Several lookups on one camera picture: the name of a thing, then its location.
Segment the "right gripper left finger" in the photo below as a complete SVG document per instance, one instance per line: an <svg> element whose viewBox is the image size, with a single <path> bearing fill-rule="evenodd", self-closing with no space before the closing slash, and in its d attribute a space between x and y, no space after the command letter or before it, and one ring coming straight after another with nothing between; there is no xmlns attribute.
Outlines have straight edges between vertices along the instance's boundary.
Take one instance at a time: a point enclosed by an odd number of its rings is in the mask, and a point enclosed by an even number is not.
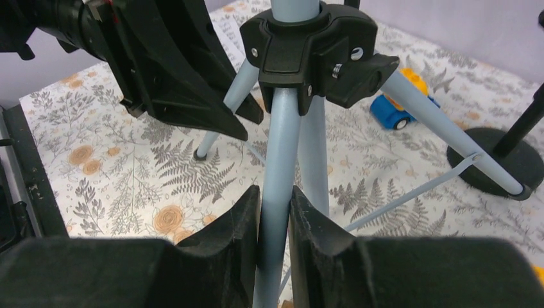
<svg viewBox="0 0 544 308"><path fill-rule="evenodd" d="M27 239L1 257L2 307L250 307L260 190L172 244Z"/></svg>

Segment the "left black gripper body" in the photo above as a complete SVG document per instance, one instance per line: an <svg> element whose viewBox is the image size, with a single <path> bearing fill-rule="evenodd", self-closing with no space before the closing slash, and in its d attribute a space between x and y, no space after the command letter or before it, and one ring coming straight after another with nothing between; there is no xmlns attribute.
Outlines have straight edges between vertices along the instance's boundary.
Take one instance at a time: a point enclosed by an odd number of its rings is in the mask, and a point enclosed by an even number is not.
<svg viewBox="0 0 544 308"><path fill-rule="evenodd" d="M89 1L81 8L85 49L121 82L143 90L160 80L231 82L235 72L203 1Z"/></svg>

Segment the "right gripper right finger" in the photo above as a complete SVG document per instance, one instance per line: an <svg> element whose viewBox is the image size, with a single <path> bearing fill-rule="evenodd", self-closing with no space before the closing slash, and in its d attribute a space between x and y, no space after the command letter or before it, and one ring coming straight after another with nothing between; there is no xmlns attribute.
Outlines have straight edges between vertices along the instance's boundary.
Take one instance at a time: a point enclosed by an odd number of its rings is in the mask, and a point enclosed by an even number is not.
<svg viewBox="0 0 544 308"><path fill-rule="evenodd" d="M295 307L542 307L524 255L493 237L345 231L297 187L289 216Z"/></svg>

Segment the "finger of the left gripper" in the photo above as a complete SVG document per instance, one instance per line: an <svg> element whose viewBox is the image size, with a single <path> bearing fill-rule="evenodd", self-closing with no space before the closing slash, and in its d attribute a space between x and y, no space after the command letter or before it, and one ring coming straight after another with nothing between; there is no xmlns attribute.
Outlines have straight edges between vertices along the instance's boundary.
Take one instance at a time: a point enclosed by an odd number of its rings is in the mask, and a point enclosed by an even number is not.
<svg viewBox="0 0 544 308"><path fill-rule="evenodd" d="M231 115L223 103L229 87L227 81L187 83L160 80L157 85L153 84L146 89L149 94L149 100L146 101L143 90L121 82L121 104L135 117L147 113L164 124L218 132L245 141L248 133L235 117L241 116L260 124L264 112L253 96L248 94Z"/></svg>

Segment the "light blue music stand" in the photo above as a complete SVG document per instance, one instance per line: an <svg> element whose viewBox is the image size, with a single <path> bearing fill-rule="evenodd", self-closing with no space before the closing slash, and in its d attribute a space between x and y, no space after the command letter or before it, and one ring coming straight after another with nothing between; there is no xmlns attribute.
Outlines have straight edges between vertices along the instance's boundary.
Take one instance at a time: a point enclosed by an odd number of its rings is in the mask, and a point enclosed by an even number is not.
<svg viewBox="0 0 544 308"><path fill-rule="evenodd" d="M254 307L274 307L280 295L290 198L295 167L309 181L317 167L310 196L326 180L325 106L329 101L350 108L382 90L408 113L461 154L510 195L523 185L454 124L397 69L398 58L375 51L377 24L360 11L358 1L329 6L322 1L273 1L271 8L248 20L241 30L246 59L226 96L235 112L243 94L260 85L271 114L264 191L260 210Z"/></svg>

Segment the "sheet music page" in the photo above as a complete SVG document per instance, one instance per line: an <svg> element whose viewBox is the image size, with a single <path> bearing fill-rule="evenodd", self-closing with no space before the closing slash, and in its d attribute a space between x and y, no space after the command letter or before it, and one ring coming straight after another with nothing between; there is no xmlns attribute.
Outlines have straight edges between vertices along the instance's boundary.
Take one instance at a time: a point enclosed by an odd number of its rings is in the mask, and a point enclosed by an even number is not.
<svg viewBox="0 0 544 308"><path fill-rule="evenodd" d="M234 20L212 21L227 57L236 71L246 59L239 26Z"/></svg>

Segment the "yellow toy block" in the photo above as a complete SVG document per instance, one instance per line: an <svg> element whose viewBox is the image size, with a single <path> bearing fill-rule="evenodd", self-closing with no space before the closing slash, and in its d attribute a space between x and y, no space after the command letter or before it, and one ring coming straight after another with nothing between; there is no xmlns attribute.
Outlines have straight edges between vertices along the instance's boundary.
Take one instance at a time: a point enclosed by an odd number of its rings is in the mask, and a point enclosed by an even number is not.
<svg viewBox="0 0 544 308"><path fill-rule="evenodd" d="M544 268L540 266L532 266L532 270L534 271L535 275L537 276L540 284L544 286Z"/></svg>

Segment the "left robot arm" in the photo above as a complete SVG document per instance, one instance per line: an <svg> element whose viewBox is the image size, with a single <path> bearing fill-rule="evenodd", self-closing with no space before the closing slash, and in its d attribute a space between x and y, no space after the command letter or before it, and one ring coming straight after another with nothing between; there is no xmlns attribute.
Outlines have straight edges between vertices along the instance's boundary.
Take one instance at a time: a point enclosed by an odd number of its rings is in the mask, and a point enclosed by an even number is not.
<svg viewBox="0 0 544 308"><path fill-rule="evenodd" d="M250 94L239 109L224 104L235 69L203 1L2 1L1 51L31 60L35 29L54 36L64 51L82 49L106 61L134 117L248 138L241 119L264 114Z"/></svg>

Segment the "right black microphone stand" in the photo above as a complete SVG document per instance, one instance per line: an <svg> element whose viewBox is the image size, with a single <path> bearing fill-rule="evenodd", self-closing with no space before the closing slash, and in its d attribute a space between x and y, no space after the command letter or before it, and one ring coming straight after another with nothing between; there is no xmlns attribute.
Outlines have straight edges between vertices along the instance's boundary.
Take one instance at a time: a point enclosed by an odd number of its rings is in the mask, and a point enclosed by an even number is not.
<svg viewBox="0 0 544 308"><path fill-rule="evenodd" d="M514 200L526 200L543 182L543 159L524 141L525 136L543 119L543 86L533 95L532 103L508 131L477 127L465 132L524 188L520 196L510 195L482 171L470 166L460 177L468 185L488 194Z"/></svg>

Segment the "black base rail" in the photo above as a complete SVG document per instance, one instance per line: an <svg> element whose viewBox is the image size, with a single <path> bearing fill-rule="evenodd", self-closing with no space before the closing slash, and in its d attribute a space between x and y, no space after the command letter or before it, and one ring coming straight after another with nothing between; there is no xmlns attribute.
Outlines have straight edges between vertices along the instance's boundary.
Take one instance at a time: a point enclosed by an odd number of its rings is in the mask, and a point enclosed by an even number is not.
<svg viewBox="0 0 544 308"><path fill-rule="evenodd" d="M1 110L1 253L33 237L69 238L20 105Z"/></svg>

